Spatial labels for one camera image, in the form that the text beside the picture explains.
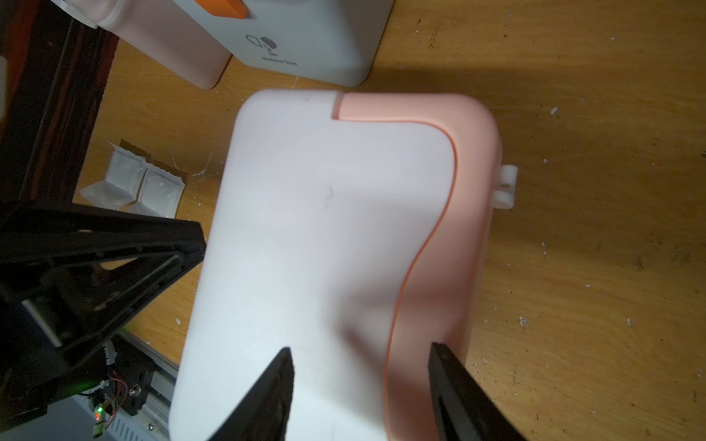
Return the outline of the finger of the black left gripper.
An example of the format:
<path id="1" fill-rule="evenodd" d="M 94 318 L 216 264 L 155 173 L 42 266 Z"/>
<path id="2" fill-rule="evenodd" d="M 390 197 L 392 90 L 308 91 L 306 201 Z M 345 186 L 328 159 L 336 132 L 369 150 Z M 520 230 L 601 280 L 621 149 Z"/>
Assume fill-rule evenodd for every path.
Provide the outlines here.
<path id="1" fill-rule="evenodd" d="M 80 366 L 204 259 L 202 227 L 73 203 L 1 207 L 1 380 Z"/>

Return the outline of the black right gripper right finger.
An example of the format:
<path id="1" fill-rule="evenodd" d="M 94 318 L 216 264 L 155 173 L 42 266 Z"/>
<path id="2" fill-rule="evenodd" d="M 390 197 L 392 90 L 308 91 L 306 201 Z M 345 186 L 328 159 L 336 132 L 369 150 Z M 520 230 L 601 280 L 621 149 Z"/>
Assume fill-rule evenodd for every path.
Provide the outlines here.
<path id="1" fill-rule="evenodd" d="M 440 440 L 525 441 L 447 345 L 431 345 L 428 376 Z"/>

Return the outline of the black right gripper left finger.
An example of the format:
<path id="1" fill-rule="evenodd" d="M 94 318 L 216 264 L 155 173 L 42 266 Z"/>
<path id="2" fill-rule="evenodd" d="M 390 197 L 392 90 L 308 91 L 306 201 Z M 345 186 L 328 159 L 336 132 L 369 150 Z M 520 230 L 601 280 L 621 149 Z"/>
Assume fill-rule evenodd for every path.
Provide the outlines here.
<path id="1" fill-rule="evenodd" d="M 283 441 L 292 408 L 294 365 L 283 347 L 211 440 Z"/>

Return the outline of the white gauze packet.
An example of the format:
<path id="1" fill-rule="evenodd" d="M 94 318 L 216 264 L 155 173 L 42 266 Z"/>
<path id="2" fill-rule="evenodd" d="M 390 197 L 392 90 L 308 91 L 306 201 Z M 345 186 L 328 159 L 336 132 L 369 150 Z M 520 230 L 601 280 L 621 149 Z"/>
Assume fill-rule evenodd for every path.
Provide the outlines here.
<path id="1" fill-rule="evenodd" d="M 119 211 L 137 201 L 147 170 L 147 161 L 127 149 L 112 143 L 111 155 L 104 179 L 79 190 L 93 206 Z"/>
<path id="2" fill-rule="evenodd" d="M 185 184 L 180 176 L 148 164 L 138 198 L 125 212 L 174 219 L 184 189 Z"/>

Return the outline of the white orange-trimmed medicine chest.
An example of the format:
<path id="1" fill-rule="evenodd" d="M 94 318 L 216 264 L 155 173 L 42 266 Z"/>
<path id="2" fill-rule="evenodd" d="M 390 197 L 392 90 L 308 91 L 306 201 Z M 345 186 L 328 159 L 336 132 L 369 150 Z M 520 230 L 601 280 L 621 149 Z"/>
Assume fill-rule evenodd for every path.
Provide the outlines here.
<path id="1" fill-rule="evenodd" d="M 354 87 L 368 77 L 393 0 L 178 1 L 243 64 Z"/>

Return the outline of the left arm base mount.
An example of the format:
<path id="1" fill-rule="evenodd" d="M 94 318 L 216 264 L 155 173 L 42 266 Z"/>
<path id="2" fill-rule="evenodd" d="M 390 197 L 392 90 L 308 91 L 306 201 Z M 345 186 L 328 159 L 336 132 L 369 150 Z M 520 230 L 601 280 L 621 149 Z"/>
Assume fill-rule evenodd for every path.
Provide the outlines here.
<path id="1" fill-rule="evenodd" d="M 157 369 L 156 362 L 122 334 L 104 345 L 103 356 L 105 372 L 97 386 L 77 394 L 92 416 L 92 440 L 103 440 L 108 430 L 118 428 L 121 413 L 138 415 Z"/>

